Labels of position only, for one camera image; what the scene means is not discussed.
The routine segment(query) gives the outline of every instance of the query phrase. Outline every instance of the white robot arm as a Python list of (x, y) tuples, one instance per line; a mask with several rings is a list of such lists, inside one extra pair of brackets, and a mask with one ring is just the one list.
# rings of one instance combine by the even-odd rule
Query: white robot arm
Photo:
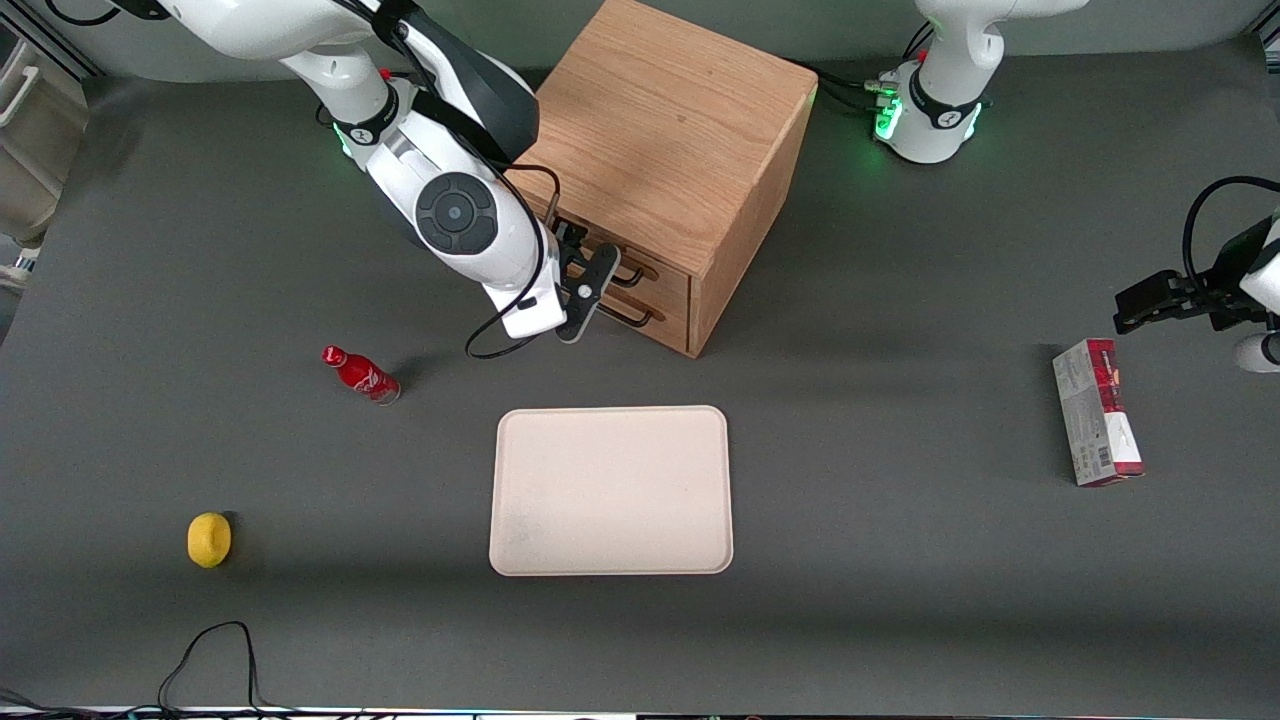
[(874, 137), (913, 163), (941, 163), (973, 136), (983, 90), (1005, 58), (996, 23), (1047, 18), (1076, 10), (1089, 0), (915, 0), (934, 28), (923, 63), (909, 58), (881, 73), (887, 91)]
[[(223, 54), (278, 60), (306, 81), (402, 229), (484, 287), (498, 311), (485, 327), (500, 318), (512, 338), (580, 337), (620, 254), (603, 246), (581, 278), (563, 277), (556, 237), (502, 176), (538, 138), (538, 100), (520, 76), (411, 0), (120, 3), (150, 19), (155, 5)], [(375, 32), (413, 63), (421, 86), (383, 78), (356, 45)]]

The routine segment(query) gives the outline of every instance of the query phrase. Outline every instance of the wooden box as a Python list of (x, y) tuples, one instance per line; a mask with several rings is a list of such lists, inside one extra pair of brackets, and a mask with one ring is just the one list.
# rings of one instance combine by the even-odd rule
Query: wooden box
[[(559, 214), (623, 250), (604, 305), (696, 357), (791, 186), (817, 77), (634, 0), (605, 0), (538, 91), (521, 158)], [(512, 172), (544, 209), (552, 183)]]

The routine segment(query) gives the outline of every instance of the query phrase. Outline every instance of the white tray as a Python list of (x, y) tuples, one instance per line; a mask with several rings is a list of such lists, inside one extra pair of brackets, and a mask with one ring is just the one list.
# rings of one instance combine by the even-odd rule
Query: white tray
[(515, 410), (498, 424), (498, 573), (713, 574), (732, 559), (728, 429), (716, 407)]

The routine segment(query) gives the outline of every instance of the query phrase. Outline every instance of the drawer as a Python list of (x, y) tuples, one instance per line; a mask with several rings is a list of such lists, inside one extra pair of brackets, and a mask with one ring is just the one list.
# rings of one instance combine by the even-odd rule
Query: drawer
[[(547, 211), (547, 201), (543, 197), (549, 191), (549, 183), (541, 187), (543, 178), (538, 173), (512, 173), (511, 179), (521, 190), (534, 213), (539, 218), (543, 217)], [(563, 202), (558, 211), (564, 219), (586, 228), (586, 238), (582, 241), (584, 255), (590, 258), (593, 247), (602, 242), (612, 242), (622, 250), (622, 264), (617, 272), (620, 278), (628, 279), (637, 272), (644, 273), (644, 278), (635, 287), (623, 288), (617, 283), (609, 283), (600, 304), (623, 318), (644, 322), (643, 327), (635, 328), (636, 332), (687, 355), (689, 275), (636, 249), (626, 240), (591, 224), (570, 211)], [(579, 270), (570, 268), (570, 274), (577, 273)]]
[(635, 328), (636, 332), (677, 352), (687, 352), (689, 275), (636, 250), (626, 241), (614, 238), (605, 231), (588, 225), (584, 247), (589, 250), (600, 242), (612, 242), (622, 250), (618, 278), (630, 279), (636, 273), (644, 274), (635, 287), (626, 288), (609, 283), (602, 305), (623, 318), (644, 322), (643, 327)]

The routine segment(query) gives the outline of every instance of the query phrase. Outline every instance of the bottle cap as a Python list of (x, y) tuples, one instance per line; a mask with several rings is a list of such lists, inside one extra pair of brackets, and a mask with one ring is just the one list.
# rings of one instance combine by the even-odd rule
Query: bottle cap
[(340, 368), (347, 361), (347, 351), (338, 347), (337, 345), (330, 345), (324, 348), (324, 364), (330, 368)]

